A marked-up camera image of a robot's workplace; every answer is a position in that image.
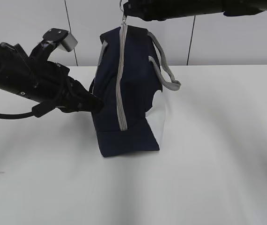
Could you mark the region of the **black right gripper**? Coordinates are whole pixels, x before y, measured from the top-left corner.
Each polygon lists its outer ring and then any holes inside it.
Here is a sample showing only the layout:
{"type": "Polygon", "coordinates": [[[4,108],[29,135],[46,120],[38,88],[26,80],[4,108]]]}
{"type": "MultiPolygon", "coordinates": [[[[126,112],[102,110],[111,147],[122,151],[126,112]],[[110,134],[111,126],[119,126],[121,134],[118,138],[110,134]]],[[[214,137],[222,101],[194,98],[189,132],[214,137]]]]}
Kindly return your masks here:
{"type": "Polygon", "coordinates": [[[225,16],[256,15],[262,9],[229,0],[129,0],[123,4],[126,16],[144,21],[165,21],[196,15],[223,13],[225,16]]]}

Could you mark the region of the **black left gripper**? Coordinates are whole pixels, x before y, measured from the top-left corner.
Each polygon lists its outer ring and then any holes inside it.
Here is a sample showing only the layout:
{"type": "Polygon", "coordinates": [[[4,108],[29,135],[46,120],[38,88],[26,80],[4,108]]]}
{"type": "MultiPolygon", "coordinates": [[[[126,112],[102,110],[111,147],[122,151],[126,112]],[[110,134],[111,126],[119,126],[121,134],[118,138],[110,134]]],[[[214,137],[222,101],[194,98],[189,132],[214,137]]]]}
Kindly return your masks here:
{"type": "Polygon", "coordinates": [[[0,89],[36,101],[31,112],[99,113],[103,101],[68,76],[69,68],[48,60],[57,47],[42,39],[28,55],[20,44],[0,42],[0,89]]]}

